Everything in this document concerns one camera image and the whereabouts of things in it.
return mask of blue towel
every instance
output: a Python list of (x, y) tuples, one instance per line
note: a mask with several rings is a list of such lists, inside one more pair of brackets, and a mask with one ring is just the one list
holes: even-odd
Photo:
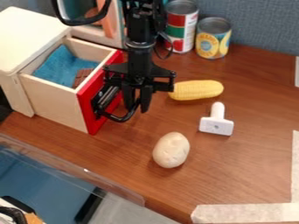
[(65, 45), (61, 45), (33, 75), (71, 88), (79, 70), (98, 65), (99, 62), (76, 58)]

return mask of wooden tabletop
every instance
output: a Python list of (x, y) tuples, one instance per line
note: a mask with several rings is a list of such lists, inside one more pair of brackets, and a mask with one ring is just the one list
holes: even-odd
[[(232, 45), (224, 59), (188, 52), (155, 61), (177, 71), (176, 81), (213, 79), (225, 91), (188, 102), (156, 93), (148, 113), (108, 121), (96, 136), (19, 113), (1, 132), (113, 180), (141, 194), (146, 207), (183, 223), (198, 204), (290, 202), (292, 130), (299, 130), (296, 57)], [(215, 101), (225, 103), (226, 119), (235, 122), (230, 137), (198, 132)], [(184, 165), (167, 170), (151, 152), (171, 131), (189, 139), (191, 152)]]

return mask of tin can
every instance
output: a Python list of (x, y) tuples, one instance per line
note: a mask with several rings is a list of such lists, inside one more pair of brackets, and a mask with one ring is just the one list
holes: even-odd
[[(198, 6), (192, 0), (174, 0), (166, 5), (168, 13), (166, 33), (173, 44), (173, 52), (187, 53), (194, 47)], [(165, 42), (170, 50), (170, 43)]]
[(207, 17), (198, 22), (196, 52), (209, 60), (223, 58), (228, 52), (232, 27), (222, 17)]

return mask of gray wall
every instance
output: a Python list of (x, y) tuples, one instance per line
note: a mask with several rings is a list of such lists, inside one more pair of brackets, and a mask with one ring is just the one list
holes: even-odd
[(50, 0), (0, 0), (0, 11), (10, 6), (17, 6), (53, 16)]
[[(202, 16), (221, 16), (233, 25), (233, 42), (299, 55), (299, 0), (198, 0)], [(0, 0), (52, 15), (50, 0)]]

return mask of white plastic object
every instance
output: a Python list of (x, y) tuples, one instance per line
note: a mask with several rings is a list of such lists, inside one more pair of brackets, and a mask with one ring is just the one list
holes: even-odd
[(187, 159), (190, 144), (188, 139), (178, 132), (162, 136), (153, 150), (154, 161), (163, 168), (180, 166)]
[(226, 120), (225, 105), (216, 101), (212, 105), (211, 116), (200, 119), (199, 130), (222, 136), (231, 136), (233, 133), (233, 121)]

